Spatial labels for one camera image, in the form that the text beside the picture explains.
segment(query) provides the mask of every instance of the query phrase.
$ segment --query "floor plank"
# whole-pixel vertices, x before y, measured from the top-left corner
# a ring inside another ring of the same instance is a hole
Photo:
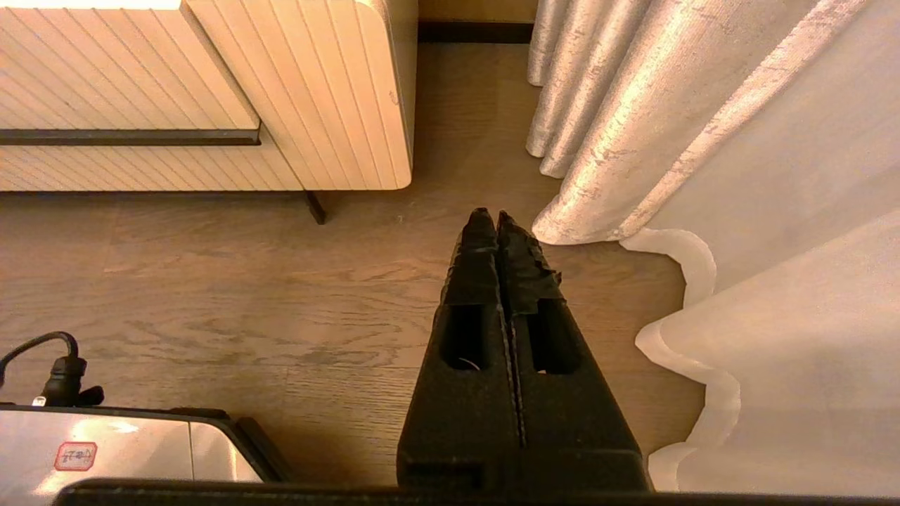
[[[393,483],[393,456],[447,263],[476,206],[527,226],[559,181],[525,138],[527,46],[423,45],[413,183],[298,195],[0,194],[0,348],[75,333],[109,405],[219,407],[263,424],[308,483]],[[671,259],[546,247],[644,452],[684,439],[703,388],[635,348],[678,310]],[[61,346],[13,363],[28,402]]]

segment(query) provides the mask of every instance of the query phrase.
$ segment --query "red label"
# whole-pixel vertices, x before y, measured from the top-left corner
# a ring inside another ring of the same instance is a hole
[[[59,445],[53,467],[57,471],[87,471],[94,465],[96,457],[95,443],[66,441]]]

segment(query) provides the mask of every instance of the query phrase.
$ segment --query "cabinet leg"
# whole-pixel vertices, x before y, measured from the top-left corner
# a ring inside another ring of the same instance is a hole
[[[319,225],[325,224],[325,210],[322,209],[322,204],[319,203],[319,199],[316,198],[316,195],[309,191],[303,191],[303,196],[306,197],[306,204],[310,208],[310,214],[312,214],[312,218]]]

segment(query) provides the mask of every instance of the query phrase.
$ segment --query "curtain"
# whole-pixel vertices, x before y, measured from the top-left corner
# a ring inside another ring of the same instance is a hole
[[[550,244],[634,234],[865,0],[541,0],[527,140],[564,177],[536,219]]]
[[[535,27],[541,107],[555,73],[572,72],[557,83],[569,94],[558,117],[539,110],[529,139],[543,147],[545,173],[568,170],[535,231],[559,243],[624,238],[681,264],[684,309],[636,344],[706,384],[706,406],[686,441],[650,455],[653,484],[900,496],[900,3],[820,1],[806,13],[795,0],[685,3],[694,14],[651,3],[597,109],[572,118],[572,97],[598,100],[581,91],[586,74],[602,72],[560,51],[593,61],[595,42],[616,38],[597,30],[632,23],[610,21],[627,10],[611,2],[575,26],[573,9],[588,4],[542,2]],[[570,31],[591,41],[565,42]],[[652,63],[662,71],[642,74],[651,64],[632,60],[662,51],[648,50],[652,36],[668,52]],[[738,53],[757,56],[739,65]],[[559,139],[579,136],[568,160],[557,156],[569,149]]]

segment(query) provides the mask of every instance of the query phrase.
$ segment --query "black cable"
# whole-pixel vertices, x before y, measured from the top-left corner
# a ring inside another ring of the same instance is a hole
[[[66,342],[66,347],[68,348],[68,356],[69,357],[78,357],[78,343],[75,341],[75,338],[72,337],[72,334],[68,332],[56,331],[44,334],[34,339],[29,339],[23,342],[21,345],[17,346],[13,351],[10,351],[3,358],[0,358],[0,388],[3,388],[5,377],[6,377],[6,366],[16,357],[20,356],[22,353],[32,349],[36,346],[39,346],[47,341],[52,341],[54,339],[61,339]]]

